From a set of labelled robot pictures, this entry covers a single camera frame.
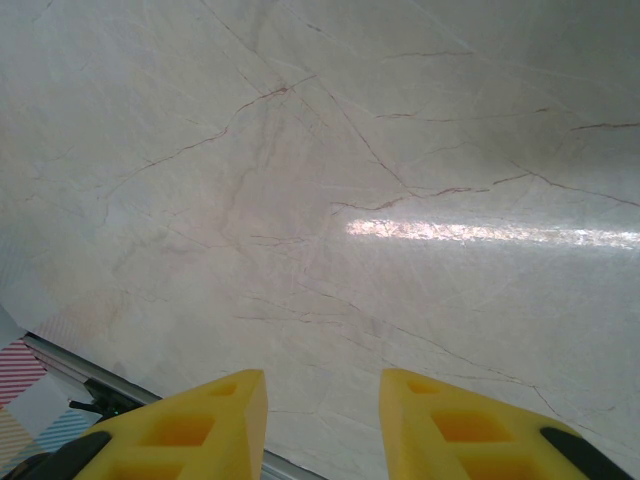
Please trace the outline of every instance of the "white floor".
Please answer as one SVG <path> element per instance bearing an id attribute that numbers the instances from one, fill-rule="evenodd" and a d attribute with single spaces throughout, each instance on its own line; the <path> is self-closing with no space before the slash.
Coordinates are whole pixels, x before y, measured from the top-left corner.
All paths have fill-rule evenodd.
<path id="1" fill-rule="evenodd" d="M 267 448 L 383 479 L 382 368 L 640 474 L 633 2 L 2 0 L 0 302 Z"/>

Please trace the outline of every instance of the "marble tile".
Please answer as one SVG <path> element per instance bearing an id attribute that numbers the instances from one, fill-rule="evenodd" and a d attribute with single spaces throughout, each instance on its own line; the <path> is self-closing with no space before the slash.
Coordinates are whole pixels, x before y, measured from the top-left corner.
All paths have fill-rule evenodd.
<path id="1" fill-rule="evenodd" d="M 632 2 L 0 3 L 0 301 L 267 448 L 383 479 L 382 368 L 640 474 Z"/>

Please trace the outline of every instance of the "marble floor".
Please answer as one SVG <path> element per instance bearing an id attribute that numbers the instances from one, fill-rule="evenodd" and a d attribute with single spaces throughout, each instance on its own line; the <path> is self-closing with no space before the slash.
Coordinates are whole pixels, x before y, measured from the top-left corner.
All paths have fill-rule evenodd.
<path id="1" fill-rule="evenodd" d="M 0 0 L 0 303 L 384 479 L 381 369 L 640 474 L 640 6 Z"/>

